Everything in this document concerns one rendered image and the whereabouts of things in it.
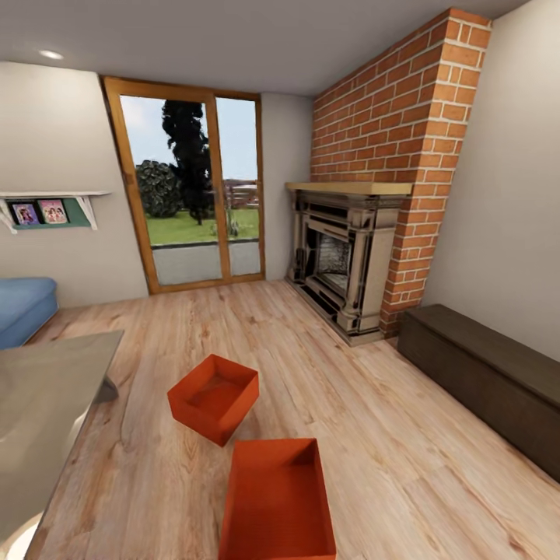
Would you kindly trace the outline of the storage box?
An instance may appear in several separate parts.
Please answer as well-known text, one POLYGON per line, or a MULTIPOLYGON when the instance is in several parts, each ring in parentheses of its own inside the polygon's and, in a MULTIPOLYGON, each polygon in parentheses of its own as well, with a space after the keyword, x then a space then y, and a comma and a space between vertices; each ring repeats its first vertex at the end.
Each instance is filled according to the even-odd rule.
POLYGON ((336 560, 316 438, 234 442, 219 560, 336 560))
POLYGON ((167 396, 173 419, 224 447, 259 398, 259 372, 211 354, 167 396))

